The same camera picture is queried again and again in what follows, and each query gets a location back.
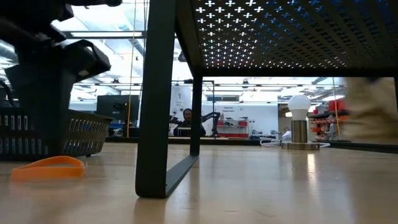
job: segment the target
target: man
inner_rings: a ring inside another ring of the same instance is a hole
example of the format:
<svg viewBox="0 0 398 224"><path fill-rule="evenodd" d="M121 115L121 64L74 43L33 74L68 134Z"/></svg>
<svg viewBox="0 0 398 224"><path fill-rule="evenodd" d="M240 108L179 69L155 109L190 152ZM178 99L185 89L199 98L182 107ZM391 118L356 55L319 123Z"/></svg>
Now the man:
<svg viewBox="0 0 398 224"><path fill-rule="evenodd" d="M174 129L174 136L176 137L190 137L191 136L191 130L186 130L186 129L179 129L179 128L191 128L192 125L192 110L191 109L185 109L183 112L184 115L184 121L182 124L179 124L175 129ZM206 135L205 128L200 125L200 136L203 137Z"/></svg>

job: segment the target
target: beige fabric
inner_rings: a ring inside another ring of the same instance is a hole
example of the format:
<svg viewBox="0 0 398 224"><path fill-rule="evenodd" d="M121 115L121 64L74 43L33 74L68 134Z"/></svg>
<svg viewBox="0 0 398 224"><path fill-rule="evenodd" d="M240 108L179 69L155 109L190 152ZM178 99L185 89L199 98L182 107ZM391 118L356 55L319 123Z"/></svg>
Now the beige fabric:
<svg viewBox="0 0 398 224"><path fill-rule="evenodd" d="M344 136L356 142L398 144L398 112L393 78L369 83L346 78L345 103L351 111Z"/></svg>

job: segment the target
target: plastic basket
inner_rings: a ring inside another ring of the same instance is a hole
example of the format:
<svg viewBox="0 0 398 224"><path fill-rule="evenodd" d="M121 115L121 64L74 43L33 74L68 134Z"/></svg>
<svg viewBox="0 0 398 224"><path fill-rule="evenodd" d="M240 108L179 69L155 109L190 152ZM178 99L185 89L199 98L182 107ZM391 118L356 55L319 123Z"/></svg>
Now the plastic basket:
<svg viewBox="0 0 398 224"><path fill-rule="evenodd" d="M62 136L42 139L22 108L0 108L0 160L35 161L101 152L112 118L69 110Z"/></svg>

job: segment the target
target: person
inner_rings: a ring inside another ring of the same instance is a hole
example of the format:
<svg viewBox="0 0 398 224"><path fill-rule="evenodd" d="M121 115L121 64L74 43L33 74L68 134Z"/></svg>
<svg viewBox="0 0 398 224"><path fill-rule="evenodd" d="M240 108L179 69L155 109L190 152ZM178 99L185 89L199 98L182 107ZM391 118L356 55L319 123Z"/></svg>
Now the person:
<svg viewBox="0 0 398 224"><path fill-rule="evenodd" d="M345 78L349 120L343 135L353 142L398 144L394 78Z"/></svg>
<svg viewBox="0 0 398 224"><path fill-rule="evenodd" d="M183 112L184 116L184 121L182 124L179 124L174 130L174 136L178 137L190 137L191 136L191 130L185 130L185 129L179 129L179 128L190 128L192 125L192 110L191 109L185 109ZM206 135L205 128L203 125L200 125L200 136L203 137Z"/></svg>

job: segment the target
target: wooden surface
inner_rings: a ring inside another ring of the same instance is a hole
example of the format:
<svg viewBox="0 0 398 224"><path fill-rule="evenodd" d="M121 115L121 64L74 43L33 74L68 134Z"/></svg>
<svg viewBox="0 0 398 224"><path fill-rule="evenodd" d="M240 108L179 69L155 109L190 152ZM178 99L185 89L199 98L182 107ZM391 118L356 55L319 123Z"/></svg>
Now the wooden surface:
<svg viewBox="0 0 398 224"><path fill-rule="evenodd" d="M171 167L188 155L169 146ZM81 158L81 182L10 185L0 163L1 224L398 223L398 155L321 149L202 146L167 200L134 192L136 144Z"/></svg>

